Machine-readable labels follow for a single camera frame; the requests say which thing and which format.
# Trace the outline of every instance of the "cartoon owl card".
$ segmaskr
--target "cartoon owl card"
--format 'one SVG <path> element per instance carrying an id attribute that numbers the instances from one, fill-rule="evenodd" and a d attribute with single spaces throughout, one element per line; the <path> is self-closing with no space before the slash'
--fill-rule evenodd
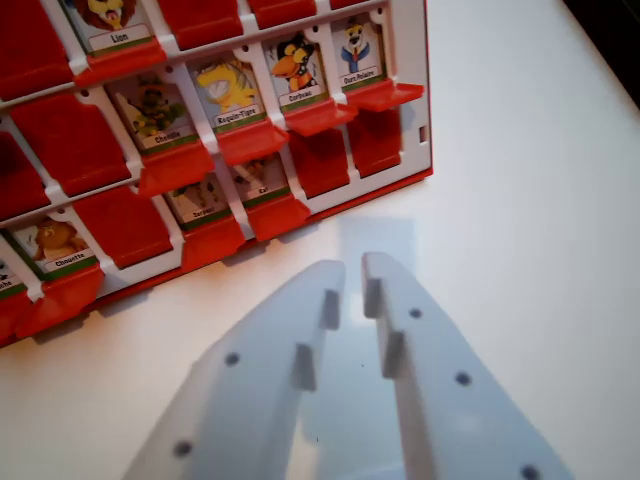
<path id="1" fill-rule="evenodd" d="M 215 133 L 267 116 L 251 65 L 233 53 L 187 63 L 198 98 Z"/>
<path id="2" fill-rule="evenodd" d="M 331 35 L 343 92 L 384 80 L 382 28 L 368 13 L 333 22 Z"/>
<path id="3" fill-rule="evenodd" d="M 264 54 L 282 112 L 329 98 L 320 46 L 302 32 L 270 39 Z"/>
<path id="4" fill-rule="evenodd" d="M 139 0 L 59 0 L 84 50 L 98 57 L 151 40 Z"/>
<path id="5" fill-rule="evenodd" d="M 2 235 L 41 280 L 55 280 L 98 262 L 70 222 L 43 217 L 3 230 Z"/>
<path id="6" fill-rule="evenodd" d="M 213 173 L 208 173 L 200 182 L 165 193 L 164 197 L 183 230 L 231 215 L 229 203 Z"/>

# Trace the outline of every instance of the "white table surface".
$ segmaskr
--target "white table surface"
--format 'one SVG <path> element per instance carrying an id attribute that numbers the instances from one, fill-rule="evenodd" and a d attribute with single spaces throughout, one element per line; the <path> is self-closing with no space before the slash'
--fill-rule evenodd
<path id="1" fill-rule="evenodd" d="M 640 113 L 560 0 L 430 0 L 435 175 L 0 350 L 0 478 L 117 480 L 189 365 L 305 266 L 348 267 L 290 479 L 401 462 L 360 255 L 409 266 L 581 479 L 638 476 Z"/>

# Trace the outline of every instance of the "red plastic flap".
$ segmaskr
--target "red plastic flap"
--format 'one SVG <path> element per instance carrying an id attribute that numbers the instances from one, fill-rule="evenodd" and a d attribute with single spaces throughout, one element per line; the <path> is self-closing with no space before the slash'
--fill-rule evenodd
<path id="1" fill-rule="evenodd" d="M 104 82 L 110 78 L 144 70 L 156 63 L 164 62 L 166 59 L 167 54 L 164 53 L 158 40 L 154 37 L 140 45 L 99 57 L 87 55 L 89 68 L 77 75 L 74 81 L 76 85 L 86 87 L 94 83 Z"/>
<path id="2" fill-rule="evenodd" d="M 142 163 L 138 193 L 146 198 L 199 182 L 214 169 L 213 160 L 200 140 L 143 155 Z"/>
<path id="3" fill-rule="evenodd" d="M 10 342 L 20 320 L 32 306 L 26 291 L 0 301 L 0 347 Z"/>
<path id="4" fill-rule="evenodd" d="M 67 195 L 130 177 L 120 145 L 95 105 L 64 93 L 19 105 L 11 117 Z"/>
<path id="5" fill-rule="evenodd" d="M 2 2 L 0 44 L 3 100 L 73 79 L 62 43 L 38 0 Z"/>
<path id="6" fill-rule="evenodd" d="M 315 0 L 249 0 L 260 28 L 311 17 L 316 14 Z"/>
<path id="7" fill-rule="evenodd" d="M 347 92 L 349 105 L 354 105 L 362 110 L 382 112 L 389 108 L 397 107 L 403 103 L 416 100 L 424 93 L 422 85 L 409 83 L 394 84 L 390 78 L 382 82 L 367 85 Z"/>
<path id="8" fill-rule="evenodd" d="M 44 297 L 22 317 L 16 336 L 29 337 L 75 317 L 96 299 L 103 280 L 104 273 L 95 264 L 43 284 Z"/>
<path id="9" fill-rule="evenodd" d="M 361 177 L 378 173 L 400 164 L 402 127 L 397 109 L 380 113 L 361 110 L 347 124 L 353 162 Z"/>
<path id="10" fill-rule="evenodd" d="M 290 193 L 247 209 L 249 223 L 259 242 L 302 226 L 309 215 L 311 210 Z"/>
<path id="11" fill-rule="evenodd" d="M 242 229 L 233 216 L 184 233 L 182 268 L 194 270 L 234 254 L 245 243 Z"/>
<path id="12" fill-rule="evenodd" d="M 158 0 L 180 50 L 242 35 L 236 0 Z"/>
<path id="13" fill-rule="evenodd" d="M 289 146 L 307 198 L 349 183 L 347 152 L 338 130 L 332 128 L 311 137 L 294 133 Z"/>
<path id="14" fill-rule="evenodd" d="M 289 134 L 269 119 L 218 134 L 217 137 L 222 156 L 229 166 L 275 153 L 289 141 Z"/>
<path id="15" fill-rule="evenodd" d="M 337 125 L 350 122 L 358 109 L 350 105 L 337 104 L 332 99 L 302 107 L 285 113 L 284 118 L 291 130 L 308 137 Z"/>
<path id="16" fill-rule="evenodd" d="M 362 3 L 366 0 L 331 0 L 331 8 L 333 10 L 337 8 L 348 7 L 349 5 L 355 5 L 356 3 Z"/>
<path id="17" fill-rule="evenodd" d="M 0 220 L 49 205 L 44 186 L 35 168 L 10 133 L 0 132 Z"/>
<path id="18" fill-rule="evenodd" d="M 73 206 L 118 268 L 171 250 L 169 231 L 153 202 L 129 187 L 112 188 Z"/>

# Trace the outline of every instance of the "cartoon character illustration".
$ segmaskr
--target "cartoon character illustration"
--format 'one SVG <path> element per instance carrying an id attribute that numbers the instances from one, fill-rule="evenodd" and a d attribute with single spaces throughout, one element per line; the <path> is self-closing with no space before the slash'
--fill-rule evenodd
<path id="1" fill-rule="evenodd" d="M 314 51 L 315 47 L 307 43 L 302 33 L 298 33 L 290 41 L 278 44 L 278 63 L 274 65 L 271 73 L 278 78 L 289 80 L 291 92 L 317 85 L 318 82 L 307 67 Z"/>
<path id="2" fill-rule="evenodd" d="M 37 225 L 36 245 L 38 251 L 33 260 L 56 260 L 89 248 L 87 243 L 77 236 L 76 229 L 64 222 L 56 222 L 45 217 Z"/>
<path id="3" fill-rule="evenodd" d="M 73 0 L 82 19 L 102 30 L 120 30 L 136 11 L 137 0 Z"/>
<path id="4" fill-rule="evenodd" d="M 190 188 L 193 188 L 195 190 L 196 197 L 198 197 L 198 202 L 200 203 L 200 207 L 205 208 L 207 206 L 207 201 L 204 198 L 204 194 L 202 192 L 202 186 L 200 185 L 200 182 L 192 183 L 190 185 L 185 185 L 184 187 L 178 188 L 177 190 L 173 191 L 172 196 L 174 198 L 180 198 L 180 196 L 186 195 Z M 218 203 L 220 201 L 220 198 L 216 193 L 216 189 L 211 182 L 207 182 L 207 191 L 213 197 L 214 202 Z"/>
<path id="5" fill-rule="evenodd" d="M 164 98 L 164 84 L 158 77 L 150 80 L 138 78 L 139 104 L 127 100 L 129 105 L 137 108 L 140 112 L 134 121 L 135 133 L 145 137 L 156 135 L 158 132 L 166 130 L 177 118 L 182 117 L 187 109 L 184 105 L 173 103 L 169 105 L 169 100 Z"/>
<path id="6" fill-rule="evenodd" d="M 266 164 L 265 159 L 251 160 L 244 165 L 236 165 L 233 167 L 238 173 L 234 178 L 237 184 L 248 183 L 254 188 L 260 188 L 264 184 L 264 166 Z"/>
<path id="7" fill-rule="evenodd" d="M 222 113 L 227 113 L 234 105 L 252 105 L 253 97 L 258 94 L 238 60 L 214 63 L 199 72 L 196 81 L 207 91 L 207 99 L 220 105 Z"/>
<path id="8" fill-rule="evenodd" d="M 371 47 L 364 38 L 362 24 L 355 17 L 349 19 L 344 32 L 347 45 L 342 47 L 342 59 L 349 64 L 349 73 L 356 73 L 359 70 L 358 62 L 369 55 Z"/>

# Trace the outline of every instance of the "character card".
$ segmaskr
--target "character card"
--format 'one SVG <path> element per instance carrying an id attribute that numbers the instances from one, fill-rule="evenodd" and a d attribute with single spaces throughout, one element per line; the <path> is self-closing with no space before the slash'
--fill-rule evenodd
<path id="1" fill-rule="evenodd" d="M 151 40 L 139 0 L 59 0 L 85 51 L 98 57 Z"/>
<path id="2" fill-rule="evenodd" d="M 277 153 L 236 165 L 231 174 L 245 208 L 255 207 L 291 191 Z"/>
<path id="3" fill-rule="evenodd" d="M 153 72 L 106 85 L 138 150 L 150 155 L 198 139 L 177 85 Z"/>
<path id="4" fill-rule="evenodd" d="M 265 42 L 264 54 L 283 112 L 329 97 L 320 47 L 302 32 Z"/>
<path id="5" fill-rule="evenodd" d="M 0 300 L 16 293 L 23 292 L 27 287 L 15 273 L 0 258 Z"/>
<path id="6" fill-rule="evenodd" d="M 382 27 L 367 13 L 333 22 L 331 34 L 343 92 L 384 80 Z"/>
<path id="7" fill-rule="evenodd" d="M 164 194 L 183 230 L 231 215 L 218 179 L 208 173 L 203 180 Z"/>
<path id="8" fill-rule="evenodd" d="M 227 132 L 267 116 L 251 65 L 233 53 L 189 62 L 187 69 L 214 132 Z"/>
<path id="9" fill-rule="evenodd" d="M 36 224 L 10 228 L 2 234 L 41 280 L 55 280 L 98 262 L 68 222 L 44 217 Z"/>

